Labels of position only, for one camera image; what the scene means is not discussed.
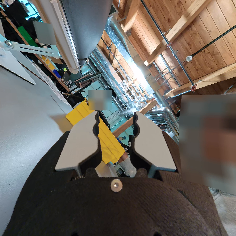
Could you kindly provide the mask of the black framed board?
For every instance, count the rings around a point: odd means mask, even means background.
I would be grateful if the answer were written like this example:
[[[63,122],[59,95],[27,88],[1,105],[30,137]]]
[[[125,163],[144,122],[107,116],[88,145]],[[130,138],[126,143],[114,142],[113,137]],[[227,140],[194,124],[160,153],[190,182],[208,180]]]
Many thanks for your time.
[[[93,84],[94,82],[99,81],[101,78],[101,75],[102,75],[102,72],[98,72],[95,74],[92,74],[91,72],[86,73],[85,75],[83,75],[82,77],[74,81],[76,87],[73,90],[71,90],[71,92],[76,90],[77,88],[83,89],[86,86],[89,86]]]

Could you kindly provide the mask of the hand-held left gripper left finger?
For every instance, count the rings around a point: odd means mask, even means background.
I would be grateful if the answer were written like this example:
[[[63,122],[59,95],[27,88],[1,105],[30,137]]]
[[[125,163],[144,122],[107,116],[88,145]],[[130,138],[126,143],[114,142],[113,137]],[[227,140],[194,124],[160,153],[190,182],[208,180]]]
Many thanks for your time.
[[[55,171],[76,170],[85,172],[102,162],[99,134],[99,113],[92,112],[76,123],[65,142]]]

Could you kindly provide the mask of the grey desk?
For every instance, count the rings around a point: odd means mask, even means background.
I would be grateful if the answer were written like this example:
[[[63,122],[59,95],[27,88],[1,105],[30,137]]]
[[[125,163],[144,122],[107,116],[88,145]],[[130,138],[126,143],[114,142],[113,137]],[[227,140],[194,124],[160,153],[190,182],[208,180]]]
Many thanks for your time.
[[[118,236],[117,219],[107,216],[103,195],[109,179],[55,171],[70,131],[55,118],[66,104],[52,90],[0,73],[0,231],[3,236]]]

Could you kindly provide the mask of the printed paper sheet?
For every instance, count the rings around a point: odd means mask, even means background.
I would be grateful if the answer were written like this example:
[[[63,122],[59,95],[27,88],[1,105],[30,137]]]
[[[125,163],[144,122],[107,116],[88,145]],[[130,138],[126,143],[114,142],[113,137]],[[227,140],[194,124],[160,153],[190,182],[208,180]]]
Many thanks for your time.
[[[24,55],[24,66],[26,67],[25,70],[30,76],[33,76],[31,79],[38,79],[41,82],[47,84],[49,88],[53,91],[53,93],[62,101],[66,104],[66,107],[68,107],[68,111],[71,111],[73,108],[69,104],[69,102],[65,99],[63,94],[59,91],[59,89],[56,87],[55,83],[51,80],[49,76],[45,74],[45,72],[42,71],[42,69],[35,63],[33,62],[28,56]]]

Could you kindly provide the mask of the yellow plastic bin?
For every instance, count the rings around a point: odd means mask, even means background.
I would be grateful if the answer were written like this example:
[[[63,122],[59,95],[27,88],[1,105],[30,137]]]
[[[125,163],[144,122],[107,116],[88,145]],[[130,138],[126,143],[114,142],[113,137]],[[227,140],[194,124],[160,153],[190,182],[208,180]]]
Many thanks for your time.
[[[89,110],[86,99],[77,105],[71,112],[66,115],[68,121],[75,126],[83,118],[87,117],[94,110]],[[125,149],[121,146],[116,137],[100,118],[99,122],[99,140],[102,150],[102,160],[105,164],[112,162],[115,164],[124,154]]]

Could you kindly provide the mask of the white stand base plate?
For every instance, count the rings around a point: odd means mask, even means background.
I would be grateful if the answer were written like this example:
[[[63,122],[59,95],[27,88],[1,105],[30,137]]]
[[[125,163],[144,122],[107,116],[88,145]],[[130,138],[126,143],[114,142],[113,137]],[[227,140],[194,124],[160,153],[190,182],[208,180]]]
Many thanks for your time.
[[[0,66],[33,85],[36,84],[35,81],[26,72],[10,50],[49,56],[56,59],[61,58],[58,50],[19,44],[17,42],[6,40],[2,35],[0,35]]]

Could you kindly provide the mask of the person's right forearm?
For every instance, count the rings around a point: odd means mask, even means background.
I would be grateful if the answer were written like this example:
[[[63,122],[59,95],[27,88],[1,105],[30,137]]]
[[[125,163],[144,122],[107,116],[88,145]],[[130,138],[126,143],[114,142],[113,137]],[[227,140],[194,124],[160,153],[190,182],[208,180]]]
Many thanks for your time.
[[[128,177],[134,178],[137,169],[132,165],[130,157],[128,156],[125,160],[123,160],[121,163],[119,163],[121,168],[124,170],[124,174]]]

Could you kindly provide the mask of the silver ventilation duct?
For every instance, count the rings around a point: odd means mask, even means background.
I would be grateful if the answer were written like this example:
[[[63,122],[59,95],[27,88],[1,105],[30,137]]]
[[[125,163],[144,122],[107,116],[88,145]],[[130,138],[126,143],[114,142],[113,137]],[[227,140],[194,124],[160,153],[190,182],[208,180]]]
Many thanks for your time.
[[[148,98],[155,98],[159,106],[164,108],[164,114],[167,116],[169,128],[178,136],[179,123],[174,113],[171,111],[170,105],[155,88],[151,87],[151,82],[155,81],[154,77],[150,73],[148,67],[145,66],[140,56],[136,53],[134,47],[131,45],[127,35],[119,23],[113,17],[108,18],[105,26],[105,32],[108,34],[116,49],[121,53],[121,56],[128,63],[133,73],[137,73],[136,78],[141,84],[141,87],[146,91],[146,94],[149,95]],[[130,98],[127,90],[122,86],[123,82],[117,72],[112,69],[112,65],[108,59],[105,58],[98,46],[96,46],[93,50],[90,58],[98,66],[98,68],[102,70],[104,77],[121,98],[122,103],[125,104],[128,102],[131,105],[134,99]]]

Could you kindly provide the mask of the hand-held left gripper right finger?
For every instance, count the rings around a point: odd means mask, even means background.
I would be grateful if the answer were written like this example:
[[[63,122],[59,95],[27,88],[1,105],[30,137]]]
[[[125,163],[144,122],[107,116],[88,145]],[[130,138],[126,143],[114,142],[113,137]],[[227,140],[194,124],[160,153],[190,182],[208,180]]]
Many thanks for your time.
[[[134,138],[130,154],[132,165],[148,172],[152,166],[156,170],[176,171],[177,167],[161,129],[138,111],[134,113],[133,124]]]

